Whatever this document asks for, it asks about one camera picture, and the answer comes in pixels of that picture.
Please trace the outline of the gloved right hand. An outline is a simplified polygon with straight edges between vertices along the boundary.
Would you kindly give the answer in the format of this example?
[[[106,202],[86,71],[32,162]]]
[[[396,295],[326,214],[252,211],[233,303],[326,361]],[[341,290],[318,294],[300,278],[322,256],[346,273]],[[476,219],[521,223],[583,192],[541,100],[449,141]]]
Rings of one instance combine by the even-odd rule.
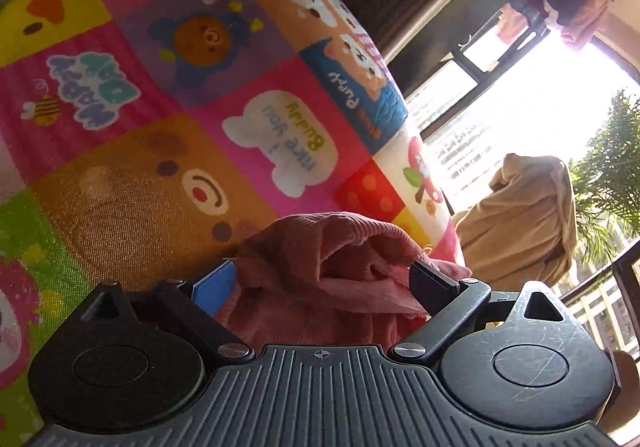
[[[639,412],[639,372],[634,359],[624,351],[611,351],[616,368],[616,390],[599,422],[605,433],[613,434],[630,422]]]

